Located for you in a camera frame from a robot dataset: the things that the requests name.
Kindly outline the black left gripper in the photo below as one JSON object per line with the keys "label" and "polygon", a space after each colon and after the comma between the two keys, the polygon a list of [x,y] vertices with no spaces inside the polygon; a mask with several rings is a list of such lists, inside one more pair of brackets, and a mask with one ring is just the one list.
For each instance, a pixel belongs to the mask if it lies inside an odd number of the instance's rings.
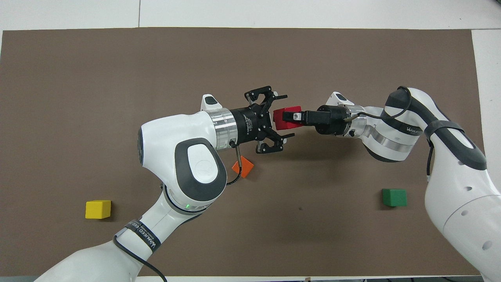
{"label": "black left gripper", "polygon": [[[261,103],[256,103],[260,95],[263,95],[264,99]],[[265,86],[246,92],[245,98],[249,101],[248,107],[230,110],[237,125],[238,137],[236,144],[257,140],[257,154],[283,151],[283,145],[287,142],[287,139],[295,136],[295,134],[290,133],[281,136],[275,131],[270,131],[272,124],[269,110],[273,101],[288,98],[288,95],[279,95],[277,91],[272,91],[271,86]],[[287,123],[305,124],[305,112],[284,111],[282,120]],[[265,143],[265,139],[270,139],[273,145],[269,146]]]}

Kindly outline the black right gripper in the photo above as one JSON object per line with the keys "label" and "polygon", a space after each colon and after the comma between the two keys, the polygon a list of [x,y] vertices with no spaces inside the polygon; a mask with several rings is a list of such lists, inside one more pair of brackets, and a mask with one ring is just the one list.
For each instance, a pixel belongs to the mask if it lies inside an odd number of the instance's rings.
{"label": "black right gripper", "polygon": [[345,107],[322,105],[317,110],[306,111],[306,124],[314,126],[315,130],[322,135],[342,135],[348,123],[348,112]]}

